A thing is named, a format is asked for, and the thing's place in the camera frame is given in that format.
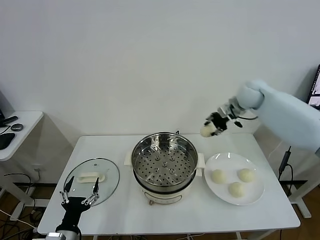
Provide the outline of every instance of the white desk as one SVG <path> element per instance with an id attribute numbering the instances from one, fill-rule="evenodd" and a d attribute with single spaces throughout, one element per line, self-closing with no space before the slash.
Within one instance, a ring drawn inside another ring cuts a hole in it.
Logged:
<path id="1" fill-rule="evenodd" d="M 202 177 L 195 177 L 188 196 L 170 205 L 154 204 L 140 190 L 132 169 L 124 166 L 126 153 L 144 136 L 83 136 L 61 175 L 38 227 L 41 234 L 54 232 L 65 214 L 59 191 L 70 171 L 92 158 L 114 161 L 120 181 L 114 194 L 105 202 L 82 214 L 79 228 L 83 235 L 152 235 L 181 233 L 222 233 L 262 231 L 252 239 L 262 239 L 276 229 L 296 228 L 300 221 L 274 172 L 252 134 L 224 133 L 203 138 L 185 135 L 207 160 L 219 152 L 240 154 L 259 167 L 265 192 L 255 204 L 236 206 L 215 196 Z"/>
<path id="2" fill-rule="evenodd" d="M 15 111 L 15 112 L 5 112 L 4 113 L 6 118 L 9 118 L 11 116 L 17 116 L 18 120 L 8 123 L 8 125 L 13 124 L 22 124 L 23 129 L 18 132 L 13 132 L 9 128 L 5 133 L 15 133 L 15 137 L 10 143 L 10 145 L 0 150 L 0 163 L 9 160 L 17 151 L 17 149 L 20 147 L 20 145 L 24 142 L 24 140 L 27 138 L 29 133 L 35 128 L 35 126 L 38 124 L 40 119 L 43 117 L 42 111 Z M 29 189 L 28 194 L 23 192 L 20 188 L 18 188 L 15 184 L 13 184 L 10 180 L 8 180 L 7 177 L 3 176 L 3 174 L 0 173 L 0 186 L 2 187 L 2 190 L 0 192 L 0 197 L 3 195 L 5 191 L 8 191 L 12 195 L 14 195 L 17 199 L 21 201 L 20 204 L 16 207 L 12 214 L 12 218 L 10 220 L 14 220 L 19 217 L 22 209 L 24 206 L 33 206 L 34 200 L 30 197 L 32 192 L 34 191 L 34 187 L 31 187 Z M 48 204 L 48 201 L 45 201 L 44 199 L 38 199 L 35 200 L 35 204 L 38 207 L 45 207 Z"/>
<path id="3" fill-rule="evenodd" d="M 6 134 L 15 133 L 15 137 L 7 148 L 0 150 L 0 162 L 9 160 L 15 154 L 20 145 L 24 142 L 29 133 L 31 133 L 31 131 L 35 128 L 44 114 L 42 111 L 15 111 L 11 114 L 5 112 L 4 115 L 6 118 L 17 116 L 19 119 L 8 123 L 8 125 L 22 124 L 23 129 L 21 131 L 14 132 L 9 128 L 5 132 Z M 0 133 L 5 129 L 5 127 L 0 128 Z"/>

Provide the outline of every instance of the cable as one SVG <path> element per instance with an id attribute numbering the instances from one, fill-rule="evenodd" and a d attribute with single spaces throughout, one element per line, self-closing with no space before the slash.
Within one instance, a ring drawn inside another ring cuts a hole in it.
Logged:
<path id="1" fill-rule="evenodd" d="M 183 238 L 178 238 L 178 239 L 176 239 L 176 240 L 183 240 L 183 239 L 187 239 L 188 237 L 190 237 L 191 239 L 193 239 L 193 237 L 199 237 L 199 236 L 202 236 L 202 235 L 205 235 L 205 233 L 198 234 L 198 235 L 189 235 L 189 234 L 187 234 L 185 237 L 183 237 Z"/>
<path id="2" fill-rule="evenodd" d="M 80 230 L 80 228 L 79 227 L 77 227 L 78 228 L 78 230 L 79 230 L 79 240 L 82 240 L 82 233 L 81 233 L 81 230 Z"/>
<path id="3" fill-rule="evenodd" d="M 10 214 L 12 214 L 15 211 L 16 207 L 18 206 L 18 204 L 19 204 L 19 202 L 10 211 Z M 6 226 L 9 225 L 9 221 L 10 221 L 10 217 L 8 216 L 6 218 L 6 220 L 5 220 L 5 223 L 4 223 L 4 226 L 3 226 L 3 230 L 2 230 L 2 237 L 3 238 L 13 229 L 13 227 L 11 227 L 10 230 L 6 232 Z"/>
<path id="4" fill-rule="evenodd" d="M 3 132 L 1 132 L 0 135 L 4 134 L 11 127 L 10 125 L 4 125 L 4 126 L 7 126 L 7 128 Z"/>
<path id="5" fill-rule="evenodd" d="M 8 174 L 5 174 L 3 176 L 10 176 L 10 175 L 23 175 L 23 176 L 26 176 L 29 179 L 29 186 L 28 186 L 28 188 L 26 190 L 26 194 L 28 194 L 29 189 L 31 187 L 31 177 L 29 175 L 25 174 L 25 173 L 8 173 Z"/>
<path id="6" fill-rule="evenodd" d="M 267 160 L 269 160 L 271 154 L 273 154 L 273 153 L 275 152 L 275 150 L 277 150 L 278 147 L 280 147 L 280 145 L 282 144 L 282 142 L 283 142 L 283 141 L 281 141 L 281 142 L 275 147 L 275 149 L 273 149 L 273 151 L 269 153 L 269 156 L 268 156 Z"/>
<path id="7" fill-rule="evenodd" d="M 8 215 L 9 217 L 12 217 L 10 214 L 8 214 L 8 213 L 6 213 L 5 211 L 2 211 L 1 209 L 0 209 L 0 212 L 2 212 L 3 214 L 5 214 L 5 215 Z M 19 222 L 21 222 L 21 223 L 24 223 L 24 224 L 27 224 L 27 225 L 29 225 L 30 227 L 32 227 L 32 228 L 36 228 L 35 226 L 32 226 L 31 224 L 29 224 L 29 223 L 27 223 L 27 222 L 25 222 L 25 221 L 22 221 L 22 220 L 19 220 L 19 219 L 17 219 L 17 221 L 19 221 Z"/>
<path id="8" fill-rule="evenodd" d="M 247 118 L 247 117 L 243 117 L 243 116 L 236 116 L 234 111 L 232 110 L 233 106 L 230 107 L 230 112 L 232 113 L 232 115 L 235 117 L 235 118 L 238 118 L 238 119 L 243 119 L 243 120 L 255 120 L 258 118 L 258 116 L 255 116 L 253 118 Z"/>
<path id="9" fill-rule="evenodd" d="M 12 234 L 11 236 L 7 236 L 7 237 L 5 237 L 5 238 L 2 238 L 1 240 L 10 239 L 10 238 L 12 238 L 12 237 L 14 237 L 14 236 L 16 236 L 16 235 L 18 235 L 18 234 L 20 234 L 20 233 L 27 232 L 27 231 L 29 231 L 29 230 L 31 230 L 31 229 L 32 229 L 32 228 L 27 228 L 27 229 L 24 229 L 24 230 L 22 230 L 22 231 L 18 231 L 18 232 L 16 232 L 15 234 Z"/>
<path id="10" fill-rule="evenodd" d="M 293 167 L 290 165 L 290 164 L 287 164 L 287 166 L 289 166 L 290 167 L 290 169 L 291 169 L 291 184 L 290 184 L 290 187 L 289 187 L 289 192 L 288 192 L 288 196 L 290 195 L 290 193 L 291 193 L 291 187 L 292 187 L 292 182 L 293 182 L 293 180 L 294 180 L 294 169 L 293 169 Z"/>

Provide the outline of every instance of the table leg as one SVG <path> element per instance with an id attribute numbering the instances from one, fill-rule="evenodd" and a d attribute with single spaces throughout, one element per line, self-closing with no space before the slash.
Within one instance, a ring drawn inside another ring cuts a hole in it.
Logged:
<path id="1" fill-rule="evenodd" d="M 293 194 L 296 191 L 297 191 L 296 187 L 294 185 L 292 185 L 291 186 L 291 193 Z M 297 197 L 295 200 L 291 200 L 290 203 L 297 205 L 297 207 L 299 208 L 302 216 L 305 219 L 310 219 L 311 218 L 311 213 L 309 212 L 309 209 L 307 208 L 307 205 L 305 204 L 305 202 L 302 199 L 302 197 Z"/>
<path id="2" fill-rule="evenodd" d="M 24 204 L 31 204 L 33 199 L 29 197 L 24 191 L 17 187 L 13 182 L 8 180 L 7 177 L 0 173 L 0 187 L 4 188 L 6 191 L 15 196 L 18 200 Z"/>
<path id="3" fill-rule="evenodd" d="M 266 231 L 255 231 L 248 236 L 248 240 L 261 240 L 264 239 L 266 236 L 272 234 L 275 229 L 266 230 Z"/>
<path id="4" fill-rule="evenodd" d="M 28 193 L 26 191 L 26 194 L 28 196 L 31 196 L 32 193 L 34 192 L 36 188 L 34 186 L 30 187 Z M 49 204 L 49 199 L 32 199 L 31 203 L 23 203 L 22 201 L 19 202 L 19 204 L 15 207 L 11 217 L 10 217 L 10 221 L 16 221 L 19 217 L 20 214 L 22 213 L 22 211 L 24 210 L 24 207 L 43 207 L 46 208 Z"/>
<path id="5" fill-rule="evenodd" d="M 313 190 L 316 186 L 320 184 L 320 177 L 317 172 L 311 174 L 310 179 L 298 188 L 297 191 L 293 192 L 291 196 L 289 196 L 289 200 L 291 202 L 295 202 L 298 198 L 304 197 L 307 193 Z"/>

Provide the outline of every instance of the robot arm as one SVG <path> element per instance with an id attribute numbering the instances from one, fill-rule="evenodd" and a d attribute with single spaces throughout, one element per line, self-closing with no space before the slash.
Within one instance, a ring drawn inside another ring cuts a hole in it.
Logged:
<path id="1" fill-rule="evenodd" d="M 269 87 L 261 80 L 247 82 L 227 103 L 212 113 L 200 133 L 219 135 L 227 124 L 250 110 L 276 136 L 288 144 L 320 154 L 320 112 L 305 102 Z"/>

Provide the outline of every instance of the steamed bun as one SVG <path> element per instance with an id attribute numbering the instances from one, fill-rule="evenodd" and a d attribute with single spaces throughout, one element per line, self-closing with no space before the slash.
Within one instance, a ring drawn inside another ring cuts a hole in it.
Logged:
<path id="1" fill-rule="evenodd" d="M 250 183 L 255 180 L 255 173 L 251 169 L 243 168 L 238 171 L 238 177 L 242 182 Z"/>
<path id="2" fill-rule="evenodd" d="M 227 182 L 227 176 L 221 169 L 212 171 L 212 181 L 216 184 L 225 184 Z"/>
<path id="3" fill-rule="evenodd" d="M 244 184 L 240 182 L 231 183 L 228 190 L 234 198 L 241 198 L 245 195 Z"/>

